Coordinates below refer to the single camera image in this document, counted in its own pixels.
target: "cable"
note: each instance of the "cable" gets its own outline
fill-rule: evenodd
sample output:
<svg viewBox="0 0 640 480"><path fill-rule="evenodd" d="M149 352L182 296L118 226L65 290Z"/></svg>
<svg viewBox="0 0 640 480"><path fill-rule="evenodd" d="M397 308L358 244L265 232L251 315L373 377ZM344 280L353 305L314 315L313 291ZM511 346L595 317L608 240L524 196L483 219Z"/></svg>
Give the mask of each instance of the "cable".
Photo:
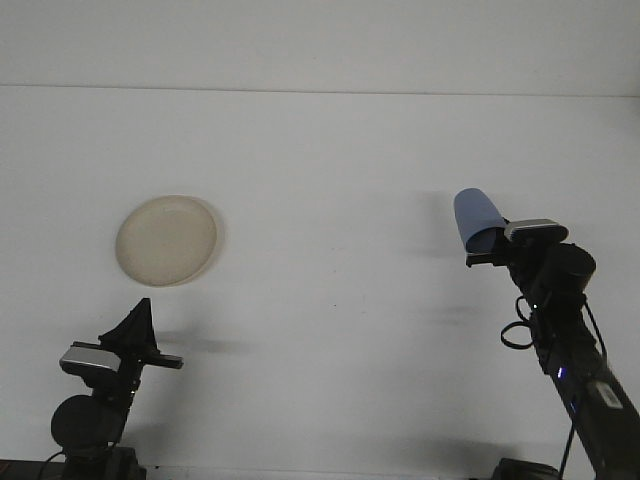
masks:
<svg viewBox="0 0 640 480"><path fill-rule="evenodd" d="M558 472L558 480L562 480L562 476L564 475L564 470L567 466L567 460L569 459L569 451L571 450L571 443L573 442L573 435L576 433L576 417L578 416L578 412L576 411L573 414L573 419L571 420L571 430L569 430L569 438L567 438L567 444L564 447L564 454L562 455L562 462L560 463L560 470Z"/></svg>
<svg viewBox="0 0 640 480"><path fill-rule="evenodd" d="M54 453L53 455L51 455L49 458L47 458L43 463L42 466L40 467L40 471L38 472L38 476L36 477L36 480L42 480L42 475L44 474L44 469L46 468L47 465L49 465L49 463L51 462L51 460L53 460L54 458L56 458L58 455L62 455L64 453L64 450L60 450L58 453Z"/></svg>
<svg viewBox="0 0 640 480"><path fill-rule="evenodd" d="M522 310L520 309L520 300L523 300L523 299L524 299L524 295L516 299L516 313L518 314L518 317L520 318L520 320L511 322L509 325L504 327L500 332L500 341L503 343L503 345L509 348L513 348L514 350L526 350L533 345L533 340L531 340L531 342L529 343L515 343L510 340L507 340L505 337L507 332L515 327L525 327L531 330L531 324L529 323L529 320L524 316L524 314L522 313Z"/></svg>
<svg viewBox="0 0 640 480"><path fill-rule="evenodd" d="M524 295L520 295L518 298L516 298L516 313L518 314L518 317L520 317L520 320L525 323L529 323L529 319L525 317L522 313L522 310L520 310L520 300L524 300Z"/></svg>

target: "black cable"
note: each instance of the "black cable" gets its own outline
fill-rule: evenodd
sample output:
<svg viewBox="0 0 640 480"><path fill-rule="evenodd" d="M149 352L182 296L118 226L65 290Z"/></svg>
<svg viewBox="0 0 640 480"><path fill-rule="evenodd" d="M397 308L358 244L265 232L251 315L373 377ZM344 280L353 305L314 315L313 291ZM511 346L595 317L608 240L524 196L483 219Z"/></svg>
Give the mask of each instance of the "black cable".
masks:
<svg viewBox="0 0 640 480"><path fill-rule="evenodd" d="M526 350L533 345L533 340L531 340L531 342L529 343L515 343L510 340L507 340L507 338L505 337L507 332L515 327L525 327L531 330L531 324L529 323L529 320L524 316L524 314L522 313L522 310L520 309L520 300L523 300L523 299L524 299L524 295L516 299L516 313L518 314L518 317L520 318L520 320L511 322L509 325L504 327L500 332L500 341L503 343L503 345L509 348L513 348L514 350Z"/></svg>
<svg viewBox="0 0 640 480"><path fill-rule="evenodd" d="M525 323L529 323L529 319L525 317L522 313L522 310L520 310L520 300L524 300L524 295L520 295L518 298L516 298L516 313L518 314L518 317L520 317L520 320Z"/></svg>
<svg viewBox="0 0 640 480"><path fill-rule="evenodd" d="M569 430L569 438L567 438L567 444L564 447L564 454L562 455L562 462L560 463L560 470L558 472L558 480L562 480L564 470L567 467L567 460L569 459L569 451L571 450L571 443L573 442L573 435L576 433L576 417L578 412L574 413L571 420L571 430Z"/></svg>
<svg viewBox="0 0 640 480"><path fill-rule="evenodd" d="M63 453L64 453L64 450L60 450L58 453L54 453L49 458L47 458L44 462L42 462L42 466L40 467L40 471L38 472L38 476L36 477L36 480L42 480L42 475L44 474L44 469L47 467L47 465L49 465L51 460L56 458L58 455L62 455Z"/></svg>

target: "sticker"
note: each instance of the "sticker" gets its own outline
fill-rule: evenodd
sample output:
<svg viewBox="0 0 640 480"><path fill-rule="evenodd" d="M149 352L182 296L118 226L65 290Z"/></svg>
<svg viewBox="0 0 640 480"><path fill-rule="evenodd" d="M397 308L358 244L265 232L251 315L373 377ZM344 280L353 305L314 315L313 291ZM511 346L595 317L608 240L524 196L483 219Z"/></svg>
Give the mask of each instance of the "sticker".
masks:
<svg viewBox="0 0 640 480"><path fill-rule="evenodd" d="M600 394L600 396L604 400L604 403L607 404L607 407L615 408L615 409L618 409L618 410L622 410L624 408L622 406L622 402L620 401L620 399L618 398L618 396L615 394L615 392L609 386L608 383L594 382L594 385L595 385L596 389L598 390L598 393Z"/></svg>

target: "beige plate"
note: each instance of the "beige plate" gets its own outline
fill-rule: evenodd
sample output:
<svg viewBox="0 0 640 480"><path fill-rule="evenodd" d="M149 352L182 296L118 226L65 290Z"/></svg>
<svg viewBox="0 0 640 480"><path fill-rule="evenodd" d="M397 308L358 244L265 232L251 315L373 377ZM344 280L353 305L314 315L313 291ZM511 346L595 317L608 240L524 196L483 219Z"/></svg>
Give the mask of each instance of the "beige plate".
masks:
<svg viewBox="0 0 640 480"><path fill-rule="evenodd" d="M140 283L176 285L204 270L216 239L216 223L204 203L171 195L150 200L129 215L116 238L116 257Z"/></svg>

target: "plate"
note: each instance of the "plate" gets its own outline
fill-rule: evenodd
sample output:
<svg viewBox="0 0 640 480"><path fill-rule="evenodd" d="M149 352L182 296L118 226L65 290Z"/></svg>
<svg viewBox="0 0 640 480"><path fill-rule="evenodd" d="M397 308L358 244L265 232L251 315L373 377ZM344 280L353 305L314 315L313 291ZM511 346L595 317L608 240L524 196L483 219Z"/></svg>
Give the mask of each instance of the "plate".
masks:
<svg viewBox="0 0 640 480"><path fill-rule="evenodd" d="M154 198L124 221L116 238L116 258L134 280L154 287L185 283L212 258L218 238L206 204L194 197Z"/></svg>

